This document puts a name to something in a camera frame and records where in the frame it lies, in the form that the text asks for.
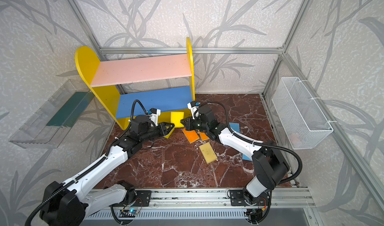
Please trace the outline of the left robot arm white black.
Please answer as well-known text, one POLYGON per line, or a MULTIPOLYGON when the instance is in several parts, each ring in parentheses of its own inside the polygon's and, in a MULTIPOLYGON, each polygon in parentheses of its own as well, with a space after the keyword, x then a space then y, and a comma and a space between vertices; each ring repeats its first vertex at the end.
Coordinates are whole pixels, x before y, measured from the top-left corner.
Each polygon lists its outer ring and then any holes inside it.
POLYGON ((115 168, 125 163, 143 146, 144 142, 167 136, 175 125, 155 124, 149 116, 135 117, 122 136, 116 139, 99 159, 62 183, 49 184, 42 202, 31 212, 25 225, 36 215, 50 226, 78 226, 85 218, 101 209, 122 202, 134 201, 135 189, 122 182, 99 193, 89 192, 115 168))

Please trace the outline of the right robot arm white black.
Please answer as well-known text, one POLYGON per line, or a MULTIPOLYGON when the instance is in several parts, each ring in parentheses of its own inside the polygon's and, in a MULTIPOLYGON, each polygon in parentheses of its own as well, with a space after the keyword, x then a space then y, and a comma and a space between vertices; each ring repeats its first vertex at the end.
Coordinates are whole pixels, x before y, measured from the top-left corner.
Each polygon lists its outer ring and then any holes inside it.
POLYGON ((225 111, 226 123, 223 124, 218 122, 206 103, 192 101, 188 104, 188 109, 192 116, 181 120, 187 131, 203 132, 210 140, 231 147, 252 160, 255 176, 243 188, 243 197, 247 205, 256 205, 258 198, 265 194, 269 194, 270 198, 276 186, 294 180, 302 172, 303 162, 296 152, 277 146, 274 142, 257 141, 234 131, 229 124, 227 111, 225 111), (282 152, 294 156, 298 162, 297 170, 286 179, 284 176, 290 167, 282 152))

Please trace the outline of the blue sponge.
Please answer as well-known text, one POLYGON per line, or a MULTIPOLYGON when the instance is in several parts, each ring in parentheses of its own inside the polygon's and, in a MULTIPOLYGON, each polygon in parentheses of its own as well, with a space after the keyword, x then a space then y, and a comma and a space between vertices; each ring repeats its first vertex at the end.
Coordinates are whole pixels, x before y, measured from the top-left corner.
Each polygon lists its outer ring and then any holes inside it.
POLYGON ((252 158, 248 157, 248 156, 245 155, 245 154, 242 154, 242 160, 244 160, 244 161, 249 161, 249 162, 252 162, 252 161, 253 161, 252 158))
POLYGON ((240 133, 240 125, 238 123, 230 123, 230 127, 233 131, 240 133))

